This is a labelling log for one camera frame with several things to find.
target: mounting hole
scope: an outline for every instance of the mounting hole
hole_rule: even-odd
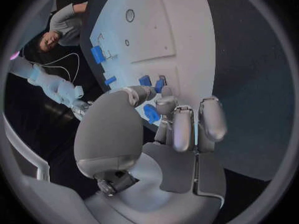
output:
[[[132,9],[127,10],[126,12],[126,20],[128,22],[132,22],[135,18],[135,13]]]

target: black background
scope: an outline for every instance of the black background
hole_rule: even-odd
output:
[[[1,6],[1,39],[5,38],[8,33],[5,27],[12,27],[17,20],[17,10],[25,9],[24,4],[26,0],[0,0]],[[288,30],[294,39],[294,43],[298,43],[299,34],[299,0],[269,0],[274,5],[275,10],[279,12],[283,22],[288,26]],[[288,217],[288,220],[296,220],[297,209],[296,203],[298,201],[297,187],[299,177],[296,176],[293,184],[283,197],[277,207],[271,214],[262,222],[266,224],[274,223],[279,218]],[[10,191],[3,175],[0,178],[0,221],[3,223],[20,223],[27,221],[27,223],[36,223],[34,219],[24,210],[19,204],[15,196]]]

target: blue clip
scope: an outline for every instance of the blue clip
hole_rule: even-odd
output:
[[[156,108],[150,104],[144,106],[145,115],[149,118],[149,123],[152,124],[155,121],[160,120],[160,115],[158,114]]]
[[[139,83],[141,86],[151,86],[150,77],[149,76],[142,76],[139,79]]]
[[[116,81],[116,77],[115,76],[113,76],[113,77],[105,80],[105,84],[106,84],[106,86],[108,86],[109,84],[111,84],[114,81]]]
[[[164,79],[160,79],[156,82],[156,86],[154,87],[157,93],[161,93],[162,88],[165,86]]]
[[[95,58],[97,64],[100,64],[101,62],[106,60],[100,46],[91,48],[91,53],[93,54],[93,57]]]

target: person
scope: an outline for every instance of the person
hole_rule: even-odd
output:
[[[50,29],[38,41],[39,52],[48,52],[57,44],[61,46],[79,45],[82,13],[85,12],[87,2],[70,3],[53,15]]]

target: light blue robot arm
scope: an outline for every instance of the light blue robot arm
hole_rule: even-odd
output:
[[[49,98],[71,108],[75,116],[82,119],[89,105],[79,100],[84,95],[81,86],[74,86],[59,76],[49,75],[41,66],[32,65],[23,57],[18,56],[11,62],[10,73],[27,79],[34,86],[40,86]]]

